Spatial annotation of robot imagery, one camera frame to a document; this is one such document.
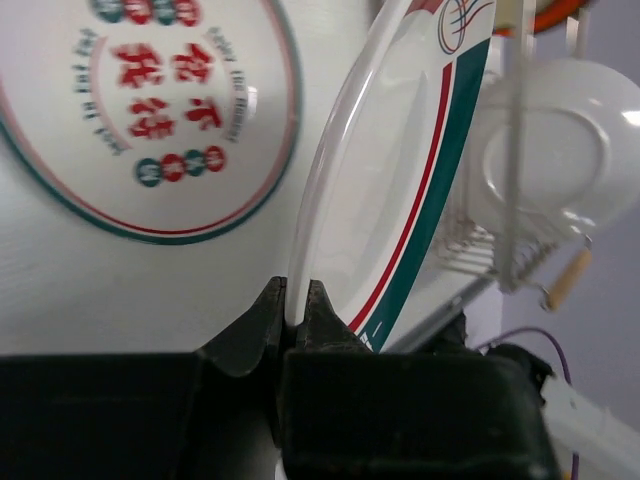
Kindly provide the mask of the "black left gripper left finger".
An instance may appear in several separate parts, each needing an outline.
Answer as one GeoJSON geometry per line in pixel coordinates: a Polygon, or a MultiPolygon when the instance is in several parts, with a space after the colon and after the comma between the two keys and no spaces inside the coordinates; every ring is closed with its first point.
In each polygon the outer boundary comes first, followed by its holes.
{"type": "Polygon", "coordinates": [[[5,355],[5,479],[271,479],[284,289],[191,352],[5,355]]]}

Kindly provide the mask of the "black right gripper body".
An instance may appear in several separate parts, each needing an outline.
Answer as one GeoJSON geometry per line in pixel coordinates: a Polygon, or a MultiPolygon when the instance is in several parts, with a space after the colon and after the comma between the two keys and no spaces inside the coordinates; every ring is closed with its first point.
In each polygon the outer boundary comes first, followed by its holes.
{"type": "Polygon", "coordinates": [[[538,394],[546,380],[554,376],[550,364],[521,346],[512,343],[498,343],[485,348],[485,351],[473,349],[466,345],[466,315],[460,312],[454,319],[434,337],[435,354],[482,355],[507,359],[515,362],[524,372],[526,378],[536,388],[538,394]]]}

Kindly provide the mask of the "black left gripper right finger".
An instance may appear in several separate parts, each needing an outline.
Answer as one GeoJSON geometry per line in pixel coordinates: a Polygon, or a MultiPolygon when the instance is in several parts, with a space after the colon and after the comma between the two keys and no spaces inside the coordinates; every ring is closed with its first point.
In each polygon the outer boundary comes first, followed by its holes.
{"type": "Polygon", "coordinates": [[[536,388],[507,359],[376,354],[313,282],[282,371],[289,479],[558,479],[536,388]]]}

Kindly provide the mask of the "white plate green red rim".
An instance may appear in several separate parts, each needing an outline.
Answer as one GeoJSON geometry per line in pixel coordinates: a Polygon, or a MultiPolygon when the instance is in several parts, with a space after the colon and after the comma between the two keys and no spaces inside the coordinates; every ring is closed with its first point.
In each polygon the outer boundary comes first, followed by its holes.
{"type": "Polygon", "coordinates": [[[496,5],[388,1],[331,110],[298,214],[284,316],[320,282],[380,351],[418,277],[476,107],[496,5]]]}

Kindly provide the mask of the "white plate red chinese characters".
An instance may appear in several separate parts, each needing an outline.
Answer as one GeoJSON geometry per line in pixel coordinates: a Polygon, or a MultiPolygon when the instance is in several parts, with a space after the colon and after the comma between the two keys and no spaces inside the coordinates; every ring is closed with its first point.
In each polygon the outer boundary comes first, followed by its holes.
{"type": "Polygon", "coordinates": [[[284,177],[301,107],[278,1],[1,5],[1,137],[114,235],[187,245],[242,225],[284,177]]]}

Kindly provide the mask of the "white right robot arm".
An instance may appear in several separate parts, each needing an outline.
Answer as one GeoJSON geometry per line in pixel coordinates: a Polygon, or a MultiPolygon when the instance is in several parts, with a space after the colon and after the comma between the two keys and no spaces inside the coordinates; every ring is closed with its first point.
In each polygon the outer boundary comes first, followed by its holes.
{"type": "Polygon", "coordinates": [[[550,332],[540,327],[518,327],[471,343],[466,316],[459,313],[432,339],[430,347],[447,350],[460,347],[465,353],[500,354],[519,363],[539,392],[544,420],[565,479],[639,477],[639,432],[575,389],[564,349],[550,332]],[[538,334],[548,340],[559,366],[551,366],[512,342],[524,334],[538,334]]]}

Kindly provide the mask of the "plain white bowl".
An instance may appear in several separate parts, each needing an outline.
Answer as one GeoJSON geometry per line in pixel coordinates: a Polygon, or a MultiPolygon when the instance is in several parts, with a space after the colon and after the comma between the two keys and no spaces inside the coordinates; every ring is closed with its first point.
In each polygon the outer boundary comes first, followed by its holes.
{"type": "MultiPolygon", "coordinates": [[[[527,80],[524,197],[550,214],[559,240],[592,234],[639,200],[639,87],[610,67],[572,58],[541,63],[527,80]]],[[[481,93],[465,147],[470,216],[491,232],[505,204],[510,86],[503,78],[481,93]]]]}

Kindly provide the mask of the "orange plate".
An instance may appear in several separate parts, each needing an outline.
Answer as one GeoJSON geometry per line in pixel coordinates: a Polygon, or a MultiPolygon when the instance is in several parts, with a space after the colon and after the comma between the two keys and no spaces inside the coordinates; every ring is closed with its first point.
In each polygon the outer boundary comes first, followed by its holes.
{"type": "MultiPolygon", "coordinates": [[[[516,24],[516,8],[521,1],[498,0],[496,2],[496,14],[493,34],[510,37],[516,24]]],[[[581,8],[587,8],[592,4],[590,0],[553,0],[536,2],[536,14],[533,33],[535,35],[563,23],[568,17],[576,14],[581,8]]]]}

